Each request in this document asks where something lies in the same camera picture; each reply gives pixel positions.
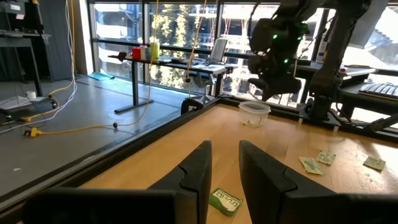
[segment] wall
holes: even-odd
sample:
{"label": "wall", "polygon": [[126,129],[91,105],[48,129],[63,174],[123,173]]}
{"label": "wall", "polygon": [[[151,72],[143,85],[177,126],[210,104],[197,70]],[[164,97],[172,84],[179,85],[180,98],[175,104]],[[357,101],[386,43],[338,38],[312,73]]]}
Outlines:
{"label": "wall", "polygon": [[88,3],[86,0],[73,0],[75,20],[75,63],[78,74],[93,73]]}

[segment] gray floor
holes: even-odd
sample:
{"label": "gray floor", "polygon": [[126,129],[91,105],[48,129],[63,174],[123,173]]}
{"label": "gray floor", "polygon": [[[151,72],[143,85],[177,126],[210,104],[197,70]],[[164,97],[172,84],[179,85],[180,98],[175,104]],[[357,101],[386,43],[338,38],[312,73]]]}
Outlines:
{"label": "gray floor", "polygon": [[[43,83],[42,86],[46,94],[68,84],[69,81],[64,80]],[[144,112],[145,106],[121,115],[114,113],[115,109],[132,103],[131,83],[117,80],[99,82],[83,77],[77,85],[74,100],[40,128],[41,131],[62,131],[114,122],[131,123]],[[22,88],[24,91],[35,90],[33,84],[22,84]],[[19,83],[0,83],[0,100],[15,96],[16,91],[22,96]],[[57,93],[56,97],[60,102],[66,102],[71,92],[72,88]],[[139,85],[140,99],[146,99],[147,92],[148,86]],[[101,147],[111,146],[112,142],[134,139],[137,134],[176,118],[186,97],[183,93],[152,87],[150,98],[155,102],[148,106],[142,121],[122,127],[120,131],[101,128],[32,139],[22,135],[24,130],[29,129],[24,127],[0,135],[0,208],[4,205],[4,200],[17,192],[15,189],[25,189],[27,183],[69,162]]]}

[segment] small card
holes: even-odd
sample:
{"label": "small card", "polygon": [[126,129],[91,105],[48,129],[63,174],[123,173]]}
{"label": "small card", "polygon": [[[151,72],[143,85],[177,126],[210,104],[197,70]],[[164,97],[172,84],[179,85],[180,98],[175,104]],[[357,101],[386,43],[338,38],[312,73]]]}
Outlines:
{"label": "small card", "polygon": [[386,162],[382,159],[375,159],[369,156],[363,164],[365,166],[372,167],[373,169],[383,170]]}
{"label": "small card", "polygon": [[242,204],[240,200],[221,189],[216,189],[210,195],[209,203],[227,216],[233,216]]}
{"label": "small card", "polygon": [[335,161],[336,155],[330,152],[321,151],[319,155],[315,159],[318,162],[322,162],[324,164],[332,165],[333,161]]}
{"label": "small card", "polygon": [[321,168],[313,158],[299,157],[299,159],[307,172],[311,174],[323,175]]}

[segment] keyboard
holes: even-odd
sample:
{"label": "keyboard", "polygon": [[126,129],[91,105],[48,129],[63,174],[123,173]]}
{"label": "keyboard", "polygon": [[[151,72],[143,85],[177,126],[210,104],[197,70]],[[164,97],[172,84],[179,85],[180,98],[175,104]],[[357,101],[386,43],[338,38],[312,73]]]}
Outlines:
{"label": "keyboard", "polygon": [[398,85],[370,83],[361,87],[359,94],[398,101]]}

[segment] desk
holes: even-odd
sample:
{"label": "desk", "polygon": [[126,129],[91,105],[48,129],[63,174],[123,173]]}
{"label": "desk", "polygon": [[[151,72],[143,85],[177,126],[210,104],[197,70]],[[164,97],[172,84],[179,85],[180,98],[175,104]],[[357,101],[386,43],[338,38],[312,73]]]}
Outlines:
{"label": "desk", "polygon": [[[116,59],[120,59],[117,55],[111,55],[108,56],[110,58],[116,58]],[[138,72],[136,71],[139,66],[138,63],[144,63],[144,64],[150,64],[150,60],[136,60],[136,59],[132,59],[131,56],[127,56],[124,58],[124,60],[128,60],[130,62],[132,62],[131,66],[131,77],[132,77],[132,105],[130,106],[125,106],[123,108],[117,109],[114,112],[115,113],[123,113],[125,111],[129,111],[132,110],[134,108],[140,107],[142,105],[145,105],[147,102],[142,102],[139,103],[138,102]],[[167,62],[159,62],[154,60],[152,62],[153,65],[159,65],[159,66],[165,66],[165,67],[170,67],[170,68],[179,68],[179,69],[183,69],[183,70],[187,70],[188,69],[188,65],[187,64],[177,64],[177,63],[167,63]],[[211,70],[207,70],[207,69],[203,69],[203,68],[194,68],[194,67],[190,67],[189,68],[190,72],[197,72],[197,73],[207,73],[207,74],[211,74],[211,75],[216,75],[217,76],[217,81],[216,81],[216,96],[218,96],[221,93],[221,84],[223,81],[223,74],[226,73],[228,71],[228,69],[225,67],[222,70],[218,70],[218,71],[211,71]]]}
{"label": "desk", "polygon": [[[337,133],[296,121],[269,116],[264,127],[239,123],[235,107],[216,105],[141,151],[96,176],[85,189],[146,189],[188,156],[202,141],[213,145],[211,190],[221,188],[244,199],[239,175],[239,140],[246,139],[297,172],[334,190],[372,194],[398,194],[398,144]],[[337,154],[332,166],[320,164],[325,175],[306,173],[299,156],[316,157],[320,150]],[[363,166],[368,155],[387,164],[382,172]],[[246,201],[233,217],[209,205],[207,224],[250,223]]]}
{"label": "desk", "polygon": [[341,89],[342,110],[347,116],[352,117],[355,107],[388,115],[398,113],[398,101],[359,94],[359,90],[365,84],[359,83]]}
{"label": "desk", "polygon": [[[310,81],[315,74],[323,66],[322,63],[311,62],[311,65],[298,65],[297,66],[297,78],[305,79],[305,86],[303,90],[303,95],[301,97],[300,103],[305,103],[307,100],[308,92],[310,90]],[[348,80],[343,81],[343,86],[348,86],[352,83],[363,82],[368,78],[370,73],[376,72],[374,68],[350,68],[346,67],[347,71],[340,72],[340,75],[344,77],[351,77]]]}
{"label": "desk", "polygon": [[30,39],[33,37],[43,37],[45,42],[47,42],[47,39],[50,36],[49,35],[16,32],[16,31],[0,30],[0,47],[28,47],[28,48],[30,48],[30,52],[32,54],[32,61],[34,64],[34,71],[35,71],[34,81],[35,81],[37,96],[43,96],[42,87],[40,84],[39,72],[37,71],[35,53],[33,51],[32,41]]}

